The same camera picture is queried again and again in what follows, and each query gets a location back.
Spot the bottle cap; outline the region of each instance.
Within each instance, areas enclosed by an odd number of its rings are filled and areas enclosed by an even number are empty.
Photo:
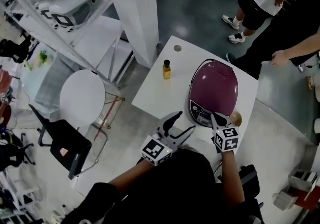
[[[164,66],[165,66],[165,68],[170,68],[170,61],[169,60],[165,60],[164,61]]]

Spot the rice cooker control panel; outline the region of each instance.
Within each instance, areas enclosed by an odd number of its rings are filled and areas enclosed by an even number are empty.
[[[190,110],[192,117],[201,125],[212,127],[211,112],[203,109],[200,105],[190,100]]]

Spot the purple rice cooker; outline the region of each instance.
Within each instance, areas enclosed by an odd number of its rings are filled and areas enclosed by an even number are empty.
[[[190,113],[199,124],[212,127],[211,113],[230,116],[234,111],[239,85],[230,66],[207,59],[195,72],[190,86]]]

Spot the yellow bottle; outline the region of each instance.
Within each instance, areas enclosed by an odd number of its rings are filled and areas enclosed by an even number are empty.
[[[171,77],[171,68],[170,68],[170,61],[165,60],[163,65],[163,76],[165,79],[170,79]]]

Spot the black shorts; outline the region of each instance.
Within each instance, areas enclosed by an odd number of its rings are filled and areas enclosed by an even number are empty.
[[[258,6],[255,0],[238,0],[238,3],[245,13],[242,24],[249,30],[258,30],[265,20],[271,17],[268,12]]]

